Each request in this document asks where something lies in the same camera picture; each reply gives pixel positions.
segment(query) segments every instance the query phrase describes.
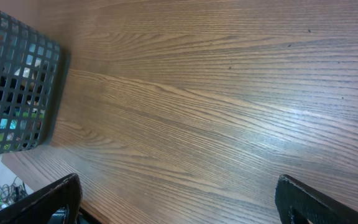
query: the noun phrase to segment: wire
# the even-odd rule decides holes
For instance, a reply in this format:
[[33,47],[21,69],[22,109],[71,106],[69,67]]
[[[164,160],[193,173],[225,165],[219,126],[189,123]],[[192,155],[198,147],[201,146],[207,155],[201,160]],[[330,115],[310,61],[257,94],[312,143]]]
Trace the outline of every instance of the wire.
[[13,180],[11,185],[4,184],[0,190],[0,208],[2,204],[12,205],[13,203],[25,198],[28,196],[25,191],[24,183],[23,185],[16,185],[17,177]]

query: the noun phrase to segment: tabletop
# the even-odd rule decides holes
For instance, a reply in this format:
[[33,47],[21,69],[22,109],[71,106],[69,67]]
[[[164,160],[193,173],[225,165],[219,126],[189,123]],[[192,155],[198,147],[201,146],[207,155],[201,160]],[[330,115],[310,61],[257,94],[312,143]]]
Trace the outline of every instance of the tabletop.
[[280,223],[289,174],[358,211],[358,1],[39,0],[71,52],[51,146],[103,223]]

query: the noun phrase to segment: wood grain surface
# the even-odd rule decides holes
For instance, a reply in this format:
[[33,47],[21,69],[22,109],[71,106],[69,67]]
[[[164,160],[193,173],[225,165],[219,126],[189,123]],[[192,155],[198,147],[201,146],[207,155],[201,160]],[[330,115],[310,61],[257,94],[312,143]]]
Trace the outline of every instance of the wood grain surface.
[[280,174],[358,211],[358,1],[40,0],[71,51],[34,190],[80,175],[103,223],[280,223]]

